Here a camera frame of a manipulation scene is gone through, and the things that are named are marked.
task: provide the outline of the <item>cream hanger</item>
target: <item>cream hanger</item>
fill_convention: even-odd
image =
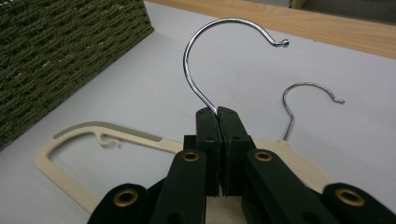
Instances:
[[[35,156],[35,167],[81,205],[89,214],[93,212],[100,200],[49,159],[50,153],[53,152],[56,147],[71,138],[85,133],[93,133],[97,142],[102,147],[120,145],[119,140],[112,139],[105,141],[103,136],[106,135],[174,154],[178,153],[183,148],[183,145],[176,141],[99,121],[81,123],[55,134],[53,138],[37,152]]]

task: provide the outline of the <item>gray surface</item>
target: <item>gray surface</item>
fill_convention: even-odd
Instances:
[[[192,35],[214,18],[147,3],[155,32],[40,120],[0,153],[0,223],[86,223],[89,215],[34,167],[34,156],[53,135],[101,120],[182,141],[195,133],[195,112],[205,105],[184,78],[182,55]],[[337,182],[365,189],[396,212],[396,62],[313,40],[288,38],[275,49],[253,29],[227,24],[201,36],[191,52],[191,73],[216,104],[238,112],[254,138],[281,139],[289,124],[282,93],[296,116],[295,151]],[[166,176],[172,155],[121,142],[100,148],[84,135],[52,159],[98,198],[132,182],[149,187]]]

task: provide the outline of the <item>woven basket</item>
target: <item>woven basket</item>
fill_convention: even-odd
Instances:
[[[143,0],[0,0],[0,150],[152,31]]]

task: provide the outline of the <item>wooden table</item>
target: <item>wooden table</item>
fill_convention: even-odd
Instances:
[[[396,59],[396,26],[243,0],[147,0],[218,17],[237,17],[286,34]],[[299,7],[303,0],[292,1]]]

